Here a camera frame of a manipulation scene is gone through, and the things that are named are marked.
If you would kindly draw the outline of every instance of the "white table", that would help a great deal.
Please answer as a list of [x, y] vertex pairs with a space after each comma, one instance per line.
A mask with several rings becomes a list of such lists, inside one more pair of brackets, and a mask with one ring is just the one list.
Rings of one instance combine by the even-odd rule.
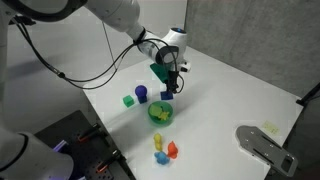
[[[143, 61], [121, 70], [106, 86], [85, 91], [138, 180], [262, 180], [269, 166], [239, 148], [235, 130], [240, 125], [259, 128], [272, 122], [278, 135], [266, 132], [282, 145], [300, 114], [298, 97], [188, 48], [192, 71], [184, 74], [185, 88], [168, 101], [174, 121], [154, 126], [147, 116], [151, 102], [165, 90]], [[87, 84], [94, 86], [106, 78]], [[122, 98], [135, 96], [137, 85], [148, 88], [149, 101], [126, 108]], [[156, 163], [153, 135], [163, 135], [163, 147], [173, 140], [179, 154], [169, 165]]]

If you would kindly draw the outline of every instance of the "green bowl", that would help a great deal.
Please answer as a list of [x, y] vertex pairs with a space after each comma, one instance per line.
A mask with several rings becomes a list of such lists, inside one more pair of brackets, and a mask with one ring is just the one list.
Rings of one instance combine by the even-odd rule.
[[[151, 108], [152, 105], [162, 107], [163, 111], [169, 112], [168, 119], [167, 120], [160, 120], [158, 117], [151, 115], [150, 114], [150, 108]], [[167, 102], [157, 101], [157, 102], [154, 102], [154, 103], [150, 104], [150, 106], [148, 108], [148, 114], [149, 114], [149, 117], [150, 117], [152, 122], [154, 122], [156, 124], [159, 124], [159, 125], [168, 125], [168, 124], [170, 124], [172, 122], [173, 108]]]

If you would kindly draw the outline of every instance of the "gray wall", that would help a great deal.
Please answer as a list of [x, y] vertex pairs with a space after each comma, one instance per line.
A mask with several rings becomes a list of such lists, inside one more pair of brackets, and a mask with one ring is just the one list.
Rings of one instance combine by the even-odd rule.
[[188, 45], [298, 96], [320, 81], [319, 0], [188, 0]]

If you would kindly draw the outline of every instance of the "metal bracket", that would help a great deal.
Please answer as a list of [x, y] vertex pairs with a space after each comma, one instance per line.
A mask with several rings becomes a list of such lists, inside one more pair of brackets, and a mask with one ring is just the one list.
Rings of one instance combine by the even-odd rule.
[[257, 127], [240, 126], [236, 131], [240, 146], [259, 157], [280, 174], [292, 177], [298, 160]]

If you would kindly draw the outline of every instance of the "orange block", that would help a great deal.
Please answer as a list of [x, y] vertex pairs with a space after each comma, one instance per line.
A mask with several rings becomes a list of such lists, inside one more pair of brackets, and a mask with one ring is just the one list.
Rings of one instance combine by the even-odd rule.
[[168, 145], [168, 157], [172, 159], [176, 159], [178, 156], [178, 148], [176, 147], [176, 144], [171, 141], [171, 143]]

